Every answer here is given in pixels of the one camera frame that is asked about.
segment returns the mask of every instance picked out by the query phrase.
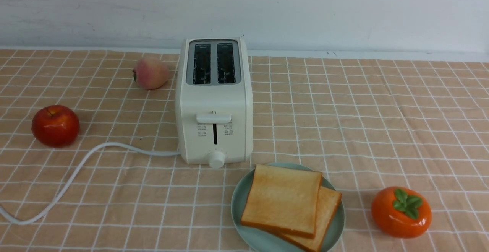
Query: toy fruit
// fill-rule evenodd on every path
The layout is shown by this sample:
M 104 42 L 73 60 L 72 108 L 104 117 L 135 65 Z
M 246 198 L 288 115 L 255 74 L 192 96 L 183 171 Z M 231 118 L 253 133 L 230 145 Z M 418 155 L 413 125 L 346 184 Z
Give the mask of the toy fruit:
M 416 238 L 431 225 L 431 207 L 423 196 L 404 187 L 388 187 L 375 196 L 372 217 L 386 234 Z
M 160 88 L 168 81 L 170 71 L 161 60 L 142 57 L 134 66 L 133 77 L 141 88 L 152 90 Z
M 80 120 L 70 108 L 52 105 L 40 109 L 32 119 L 31 130 L 42 144 L 62 148 L 72 144 L 80 132 Z

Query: apple stem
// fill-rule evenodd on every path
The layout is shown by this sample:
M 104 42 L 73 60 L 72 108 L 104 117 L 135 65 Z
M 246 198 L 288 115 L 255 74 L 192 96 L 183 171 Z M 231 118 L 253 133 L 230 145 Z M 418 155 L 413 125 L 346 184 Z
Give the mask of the apple stem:
M 49 109 L 46 109 L 46 111 L 49 112 L 49 114 L 51 114 L 51 116 L 54 115 L 51 111 L 49 111 Z

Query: peach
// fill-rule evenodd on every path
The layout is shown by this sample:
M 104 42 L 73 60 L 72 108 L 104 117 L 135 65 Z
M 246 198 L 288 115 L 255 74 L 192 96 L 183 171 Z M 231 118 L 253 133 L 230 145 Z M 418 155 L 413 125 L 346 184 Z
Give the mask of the peach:
M 153 57 L 142 57 L 133 69 L 134 81 L 141 88 L 160 88 L 170 78 L 170 71 L 164 62 Z

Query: toast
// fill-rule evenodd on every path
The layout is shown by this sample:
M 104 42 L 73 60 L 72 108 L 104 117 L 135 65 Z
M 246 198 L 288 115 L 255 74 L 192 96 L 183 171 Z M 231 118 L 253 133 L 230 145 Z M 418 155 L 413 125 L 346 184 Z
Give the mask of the toast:
M 314 238 L 322 179 L 322 172 L 257 164 L 241 224 Z
M 268 231 L 268 233 L 281 238 L 288 243 L 300 247 L 306 252 L 319 252 L 323 245 L 324 237 L 333 217 L 341 203 L 341 193 L 332 189 L 321 187 L 317 202 L 316 236 L 313 239 L 286 234 L 280 231 Z

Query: light green plate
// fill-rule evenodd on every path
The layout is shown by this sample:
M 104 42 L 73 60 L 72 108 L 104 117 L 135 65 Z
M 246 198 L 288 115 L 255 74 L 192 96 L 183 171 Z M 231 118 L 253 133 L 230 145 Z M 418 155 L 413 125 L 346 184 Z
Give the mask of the light green plate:
M 311 169 L 295 163 L 269 163 L 268 165 L 311 171 Z M 251 183 L 253 182 L 254 174 L 255 169 L 250 171 L 240 180 L 240 182 L 236 186 L 236 189 L 234 190 L 231 200 L 231 215 L 233 217 L 234 226 L 236 226 L 239 235 L 253 250 L 256 250 L 258 252 L 301 252 L 302 250 L 297 246 L 292 245 L 270 233 L 241 225 L 241 215 L 243 215 L 244 207 L 246 205 L 246 199 L 248 198 L 248 193 L 251 189 Z M 335 190 L 333 185 L 329 183 L 324 177 L 322 185 L 323 187 Z M 343 206 L 343 202 L 341 202 L 338 207 L 337 213 L 335 214 L 335 217 L 331 222 L 328 232 L 326 233 L 323 241 L 323 246 L 321 247 L 321 252 L 332 250 L 332 248 L 341 238 L 341 234 L 343 233 L 343 230 L 345 228 L 345 222 L 345 209 Z

